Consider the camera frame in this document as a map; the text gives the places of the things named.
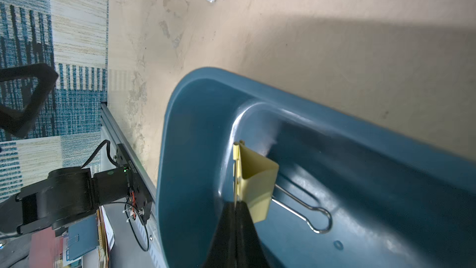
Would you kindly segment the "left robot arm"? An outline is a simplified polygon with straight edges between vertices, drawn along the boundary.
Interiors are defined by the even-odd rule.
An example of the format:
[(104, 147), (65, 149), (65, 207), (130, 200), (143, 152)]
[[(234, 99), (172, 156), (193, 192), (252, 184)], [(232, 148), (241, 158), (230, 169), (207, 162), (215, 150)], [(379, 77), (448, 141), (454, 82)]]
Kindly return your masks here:
[[(38, 81), (30, 102), (22, 110), (1, 105), (1, 129), (19, 138), (32, 129), (58, 74), (45, 63), (1, 70), (2, 82), (26, 78)], [(115, 169), (92, 174), (88, 168), (102, 148), (109, 152), (110, 147), (110, 141), (102, 141), (82, 166), (56, 169), (45, 180), (23, 187), (1, 202), (1, 239), (67, 227), (96, 213), (101, 206), (127, 197), (131, 176), (125, 166), (109, 156)]]

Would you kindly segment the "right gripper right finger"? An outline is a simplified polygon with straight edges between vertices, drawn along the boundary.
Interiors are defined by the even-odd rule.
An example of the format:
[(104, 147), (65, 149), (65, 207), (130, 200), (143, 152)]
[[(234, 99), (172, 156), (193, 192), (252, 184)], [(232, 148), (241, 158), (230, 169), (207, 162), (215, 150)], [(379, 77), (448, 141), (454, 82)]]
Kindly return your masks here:
[(236, 203), (236, 264), (238, 268), (269, 268), (245, 202)]

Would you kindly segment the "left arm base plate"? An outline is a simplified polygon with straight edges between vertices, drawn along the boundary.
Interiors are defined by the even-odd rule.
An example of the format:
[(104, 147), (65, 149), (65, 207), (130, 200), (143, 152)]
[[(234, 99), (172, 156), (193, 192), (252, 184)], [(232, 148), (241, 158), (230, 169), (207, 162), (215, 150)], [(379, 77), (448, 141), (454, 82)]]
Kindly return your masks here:
[(130, 180), (130, 203), (138, 209), (140, 217), (146, 223), (151, 216), (152, 194), (142, 178), (139, 168), (122, 143), (117, 145), (117, 163), (124, 167)]

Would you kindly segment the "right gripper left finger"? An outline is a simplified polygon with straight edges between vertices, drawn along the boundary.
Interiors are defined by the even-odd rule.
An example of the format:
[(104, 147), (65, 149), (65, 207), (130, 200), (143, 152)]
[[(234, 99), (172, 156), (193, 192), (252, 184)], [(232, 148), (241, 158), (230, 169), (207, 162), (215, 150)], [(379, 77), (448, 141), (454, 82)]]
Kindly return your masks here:
[(226, 202), (203, 268), (236, 267), (236, 218), (234, 202)]

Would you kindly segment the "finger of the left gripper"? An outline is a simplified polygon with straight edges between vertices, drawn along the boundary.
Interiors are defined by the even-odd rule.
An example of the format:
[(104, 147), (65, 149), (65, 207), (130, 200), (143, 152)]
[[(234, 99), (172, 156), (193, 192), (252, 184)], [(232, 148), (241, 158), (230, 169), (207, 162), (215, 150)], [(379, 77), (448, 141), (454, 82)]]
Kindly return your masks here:
[(55, 88), (57, 79), (58, 73), (45, 63), (2, 69), (2, 86), (10, 82), (26, 82), (33, 87), (33, 91), (22, 98), (20, 107), (13, 108), (1, 103), (1, 129), (17, 138), (25, 138)]

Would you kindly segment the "yellow binder clip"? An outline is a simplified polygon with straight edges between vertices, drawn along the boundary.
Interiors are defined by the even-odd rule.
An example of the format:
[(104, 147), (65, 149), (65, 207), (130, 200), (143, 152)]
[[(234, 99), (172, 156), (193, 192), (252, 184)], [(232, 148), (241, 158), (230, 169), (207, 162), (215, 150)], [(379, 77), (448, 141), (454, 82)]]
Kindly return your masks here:
[[(234, 203), (245, 203), (252, 223), (266, 220), (270, 204), (273, 202), (306, 222), (315, 234), (323, 235), (331, 231), (333, 218), (328, 210), (319, 206), (311, 206), (276, 183), (279, 173), (279, 165), (276, 162), (246, 147), (244, 141), (233, 143), (233, 161)], [(316, 228), (310, 219), (302, 213), (279, 201), (273, 194), (276, 189), (300, 204), (300, 206), (327, 217), (327, 226), (323, 229)]]

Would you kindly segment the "teal plastic storage box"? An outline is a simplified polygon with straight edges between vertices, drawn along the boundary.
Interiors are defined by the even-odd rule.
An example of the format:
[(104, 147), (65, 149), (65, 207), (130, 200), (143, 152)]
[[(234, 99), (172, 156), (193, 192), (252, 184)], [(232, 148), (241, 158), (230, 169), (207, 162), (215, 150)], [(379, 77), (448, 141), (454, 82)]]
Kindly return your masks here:
[(278, 163), (256, 224), (280, 268), (473, 268), (476, 164), (215, 68), (186, 75), (166, 110), (157, 225), (170, 268), (206, 259), (233, 198), (233, 143)]

